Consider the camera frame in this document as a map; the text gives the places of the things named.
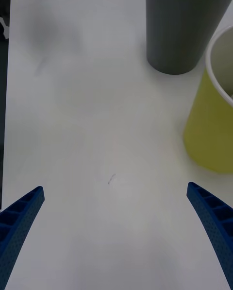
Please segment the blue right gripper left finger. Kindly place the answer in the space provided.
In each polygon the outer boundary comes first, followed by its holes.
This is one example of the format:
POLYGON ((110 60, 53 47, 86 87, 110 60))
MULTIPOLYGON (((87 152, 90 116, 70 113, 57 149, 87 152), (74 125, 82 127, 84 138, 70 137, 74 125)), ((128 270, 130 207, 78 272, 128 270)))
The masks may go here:
POLYGON ((0 289, 5 289, 27 234, 45 200, 38 186, 0 213, 0 289))

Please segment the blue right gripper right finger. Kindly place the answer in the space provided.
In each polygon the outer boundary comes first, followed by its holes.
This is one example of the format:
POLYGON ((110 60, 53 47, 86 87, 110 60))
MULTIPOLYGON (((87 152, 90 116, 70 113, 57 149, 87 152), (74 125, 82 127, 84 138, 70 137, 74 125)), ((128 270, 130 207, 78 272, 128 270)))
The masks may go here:
POLYGON ((233 288, 233 209, 199 185, 190 182, 187 198, 213 246, 229 287, 233 288))

